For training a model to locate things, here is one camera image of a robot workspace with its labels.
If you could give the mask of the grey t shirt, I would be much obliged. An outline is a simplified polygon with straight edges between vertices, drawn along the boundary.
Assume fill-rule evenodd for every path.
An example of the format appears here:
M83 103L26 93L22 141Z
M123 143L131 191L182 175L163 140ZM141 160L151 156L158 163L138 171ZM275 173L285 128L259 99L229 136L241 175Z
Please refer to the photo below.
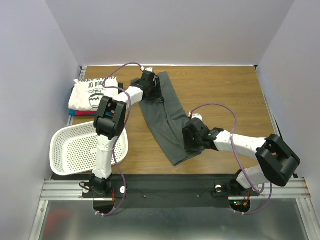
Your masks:
M139 103L144 120L173 166L200 155L203 147L185 149L183 127L189 121L167 72L158 74L162 96Z

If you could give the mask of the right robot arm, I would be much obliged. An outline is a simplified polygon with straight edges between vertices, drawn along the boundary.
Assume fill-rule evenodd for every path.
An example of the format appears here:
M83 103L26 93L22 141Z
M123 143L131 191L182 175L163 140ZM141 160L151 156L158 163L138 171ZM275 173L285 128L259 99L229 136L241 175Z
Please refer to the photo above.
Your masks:
M257 160L254 167L240 167L230 182L219 187L230 195L242 195L248 189L271 183L285 187L301 163L297 154L276 134L249 137L232 134L222 128L209 129L200 119L190 119L182 128L187 150L203 148L232 152Z

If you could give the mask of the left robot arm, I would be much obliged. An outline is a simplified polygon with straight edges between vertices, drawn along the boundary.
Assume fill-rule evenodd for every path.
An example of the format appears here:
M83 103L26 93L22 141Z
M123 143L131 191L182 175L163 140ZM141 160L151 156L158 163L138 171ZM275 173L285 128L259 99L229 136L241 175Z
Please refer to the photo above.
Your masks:
M122 93L104 96L98 106L93 126L97 134L95 168L90 177L90 189L100 197L111 193L112 159L117 139L126 125L126 112L132 105L145 99L161 97L160 78L151 71L143 70L142 76Z

